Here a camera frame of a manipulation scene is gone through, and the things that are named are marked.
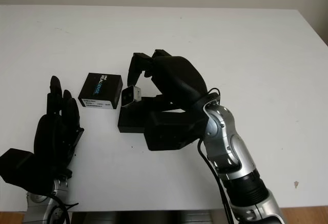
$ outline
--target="table surface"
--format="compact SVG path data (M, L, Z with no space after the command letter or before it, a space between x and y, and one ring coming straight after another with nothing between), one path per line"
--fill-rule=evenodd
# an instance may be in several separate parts
M155 49L220 88L281 207L328 205L328 47L295 10L0 6L0 154L33 151L52 75L74 97L88 72L121 74L126 87L132 54ZM138 86L158 93L149 79ZM196 143L151 152L142 134L119 133L119 109L78 106L73 211L222 208ZM24 211L25 197L1 179L0 211Z

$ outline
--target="label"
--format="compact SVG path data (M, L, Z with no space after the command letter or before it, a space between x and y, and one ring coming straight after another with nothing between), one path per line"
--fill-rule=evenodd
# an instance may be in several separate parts
M100 109L113 109L112 103L107 100L94 100L82 98L86 107L100 108Z

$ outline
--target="realsense box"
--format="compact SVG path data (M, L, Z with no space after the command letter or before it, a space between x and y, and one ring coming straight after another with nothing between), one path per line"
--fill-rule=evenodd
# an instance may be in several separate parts
M122 85L120 75L89 73L78 100L83 107L116 109Z

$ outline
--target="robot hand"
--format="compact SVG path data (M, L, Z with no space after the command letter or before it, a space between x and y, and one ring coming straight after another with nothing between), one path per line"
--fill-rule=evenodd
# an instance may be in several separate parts
M162 95L141 97L135 85L142 71ZM232 113L220 105L220 93L208 92L206 84L183 57L155 50L152 57L134 53L122 91L120 132L143 133L149 150L177 150L200 139L198 151L211 167L220 185L227 189L230 207L240 223L286 224L273 194L265 187L240 136ZM163 112L182 109L184 112ZM204 141L208 159L200 150ZM230 209L227 218L233 223Z
M63 204L67 180L72 177L67 166L83 131L75 99L67 90L62 95L59 79L53 76L47 114L41 117L36 129L34 153L11 148L0 157L4 181L28 191L23 223L70 223L67 206L74 205Z

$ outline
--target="cable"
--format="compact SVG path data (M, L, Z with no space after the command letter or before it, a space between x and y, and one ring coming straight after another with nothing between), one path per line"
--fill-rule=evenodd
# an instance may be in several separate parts
M74 207L74 206L77 206L78 205L78 202L73 204L73 205L66 205L66 206L69 206L68 208L66 208L66 210L69 210L70 208Z
M51 195L51 194L46 195L46 197L52 198L54 201L56 201L59 204L59 207L63 211L63 215L65 217L66 224L71 224L70 217L68 215L68 211L66 209L65 204L61 201L61 199L59 197L54 196L54 195Z
M216 90L216 91L218 92L219 96L221 96L221 92L220 92L220 90L219 90L218 88L216 88L216 87L210 89L210 90L207 92L207 94L209 94L209 93L212 92L213 90Z
M215 173L212 165L210 164L210 162L208 161L208 159L205 157L205 155L203 154L203 152L201 151L200 149L200 146L201 146L201 143L203 142L203 140L200 138L199 141L198 141L198 144L197 144L197 150L198 150L198 153L200 154L200 156L203 158L203 160L205 161L205 163L207 164L207 166L209 166L212 174L214 175L214 178L217 182L217 184L219 185L219 190L220 190L220 195L221 195L221 199L222 199L222 203L223 203L223 207L224 207L224 211L225 211L225 215L227 217L227 220L228 220L228 223L229 224L234 224L234 220L232 218L232 214L231 214L231 210L230 210L230 206L229 206L229 202L228 202L228 199L227 199L227 196L224 192L224 189L222 187L222 184L220 182L220 179L219 177L217 176L217 174Z

